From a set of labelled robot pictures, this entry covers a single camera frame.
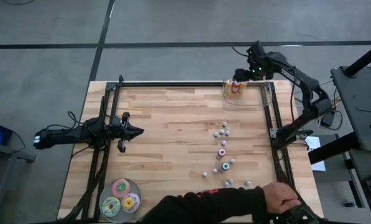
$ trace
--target person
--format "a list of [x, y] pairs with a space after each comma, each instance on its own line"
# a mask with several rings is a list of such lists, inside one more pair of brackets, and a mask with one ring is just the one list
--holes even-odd
[[219, 223], [234, 216], [264, 220], [301, 205], [287, 184], [272, 182], [255, 189], [214, 189], [185, 196], [166, 196], [137, 223]]

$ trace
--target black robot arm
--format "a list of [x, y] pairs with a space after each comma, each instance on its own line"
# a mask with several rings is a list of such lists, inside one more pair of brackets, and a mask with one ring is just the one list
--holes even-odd
[[[277, 130], [274, 146], [281, 149], [296, 140], [297, 131], [306, 123], [328, 113], [332, 107], [327, 93], [319, 86], [319, 82], [296, 67], [290, 65], [286, 57], [278, 52], [265, 53], [259, 42], [254, 43], [248, 50], [247, 62], [249, 70], [237, 69], [234, 80], [244, 82], [249, 80], [270, 80], [274, 73], [282, 74], [289, 81], [301, 88], [303, 93], [303, 113], [293, 123]], [[313, 93], [318, 99], [312, 101]]]
[[34, 146], [36, 149], [47, 149], [57, 144], [87, 143], [94, 149], [103, 149], [110, 140], [119, 138], [119, 151], [125, 152], [124, 141], [130, 141], [144, 132], [141, 128], [133, 127], [129, 120], [130, 114], [123, 113], [122, 118], [112, 117], [111, 125], [103, 121], [104, 97], [101, 100], [99, 116], [91, 118], [70, 129], [42, 129], [35, 134]]

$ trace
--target black sleeve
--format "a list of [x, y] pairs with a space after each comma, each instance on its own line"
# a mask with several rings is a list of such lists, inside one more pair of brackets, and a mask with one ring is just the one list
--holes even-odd
[[140, 223], [219, 223], [229, 217], [249, 214], [254, 220], [267, 214], [260, 187], [250, 190], [214, 189], [187, 193], [184, 197], [166, 196]]

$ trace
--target gray concrete floor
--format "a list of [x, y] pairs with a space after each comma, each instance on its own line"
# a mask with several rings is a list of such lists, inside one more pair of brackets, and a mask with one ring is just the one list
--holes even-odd
[[[108, 0], [35, 0], [25, 6], [0, 1], [0, 44], [96, 44]], [[116, 0], [107, 43], [214, 41], [371, 40], [371, 0]], [[267, 47], [321, 83], [330, 69], [348, 65], [371, 46]], [[0, 50], [0, 125], [16, 130], [34, 164], [19, 164], [0, 223], [52, 221], [57, 215], [71, 146], [37, 151], [34, 133], [80, 116], [95, 49]], [[247, 68], [229, 47], [104, 49], [97, 80], [221, 80]], [[333, 84], [323, 88], [332, 95]], [[340, 135], [352, 131], [346, 113]], [[331, 134], [307, 125], [316, 134]], [[343, 208], [344, 183], [320, 184], [326, 218], [371, 220], [366, 210]], [[336, 190], [343, 191], [333, 197]]]

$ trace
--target wooden table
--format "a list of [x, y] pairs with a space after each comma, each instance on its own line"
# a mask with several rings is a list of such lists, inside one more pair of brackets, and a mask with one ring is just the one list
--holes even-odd
[[[290, 82], [274, 83], [283, 124], [290, 123]], [[98, 116], [105, 86], [106, 82], [90, 83], [82, 121]], [[243, 97], [248, 104], [262, 104], [259, 88], [248, 87]], [[294, 107], [293, 110], [297, 117], [297, 109]], [[247, 180], [253, 186], [263, 186], [276, 180], [263, 108], [230, 105], [222, 99], [222, 88], [122, 87], [117, 114], [121, 116], [125, 111], [131, 114], [131, 124], [144, 128], [145, 132], [126, 144], [126, 153], [118, 151], [117, 140], [112, 142], [106, 184], [115, 179], [128, 178], [140, 187], [142, 206], [136, 219], [166, 195], [184, 195], [224, 187], [223, 183], [228, 179], [234, 179], [233, 187], [246, 187], [244, 183]], [[227, 130], [231, 134], [214, 138], [214, 132], [222, 128], [223, 121], [228, 123]], [[226, 156], [217, 161], [216, 153], [222, 148], [223, 139], [227, 141], [224, 147]], [[77, 144], [74, 152], [84, 147], [84, 144]], [[306, 148], [293, 144], [288, 151], [299, 193], [322, 217]], [[92, 154], [92, 150], [83, 151], [71, 160], [58, 218], [67, 215], [85, 192]], [[236, 162], [229, 171], [225, 174], [212, 173], [214, 168], [230, 159]], [[203, 172], [208, 173], [207, 178], [202, 177]], [[90, 216], [94, 211], [94, 202], [95, 195], [90, 204]], [[250, 222], [251, 219], [244, 216], [227, 221]]]

